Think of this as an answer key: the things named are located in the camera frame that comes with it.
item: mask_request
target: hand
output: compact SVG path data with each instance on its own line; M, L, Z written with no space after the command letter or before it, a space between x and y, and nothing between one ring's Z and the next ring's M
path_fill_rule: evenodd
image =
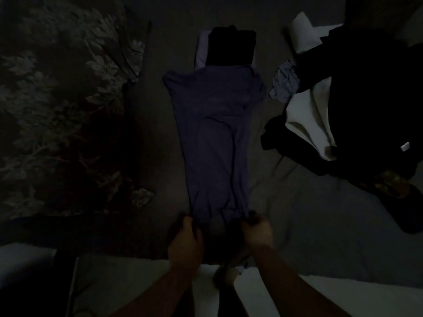
M273 231L270 222L258 215L250 216L250 221L254 224L250 225L246 221L241 223L247 246L250 249L261 246L273 248Z
M191 217L184 218L182 229L167 248L167 255L172 268L181 269L193 277L197 273L203 261L204 242L200 229L197 229L197 239L195 239Z

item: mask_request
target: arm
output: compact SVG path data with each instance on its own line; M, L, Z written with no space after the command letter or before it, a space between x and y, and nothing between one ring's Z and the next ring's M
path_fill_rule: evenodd
M348 317L349 315L306 283L273 250L272 228L262 218L242 223L245 242L276 308L287 317Z
M183 294L190 287L203 260L203 236L197 229L197 239L195 239L192 222L192 218L184 218L182 230L167 250L171 269L145 293L119 309L111 317L170 317L172 315Z

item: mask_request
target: forearm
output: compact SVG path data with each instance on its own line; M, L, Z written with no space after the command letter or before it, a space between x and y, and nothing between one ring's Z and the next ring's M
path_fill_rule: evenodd
M256 247L252 255L281 316L349 316L299 277L270 247Z
M171 268L154 285L111 317L170 317L195 273Z

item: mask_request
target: pile of clothes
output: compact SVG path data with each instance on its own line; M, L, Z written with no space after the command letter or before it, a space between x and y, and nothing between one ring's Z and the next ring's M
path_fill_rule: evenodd
M256 33L235 26L200 33L196 70L169 71L163 81L172 97L185 159L191 215L206 226L248 216L247 146L252 109L266 89L254 62Z
M293 21L296 60L281 65L270 93L289 102L266 125L262 147L372 192L401 229L421 232L423 196L408 180L423 160L423 45L373 29L327 34L304 13Z

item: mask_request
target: floral blanket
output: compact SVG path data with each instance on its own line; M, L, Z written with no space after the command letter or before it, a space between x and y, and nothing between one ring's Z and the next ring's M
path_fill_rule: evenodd
M142 207L124 94L148 22L114 0L0 2L0 222Z

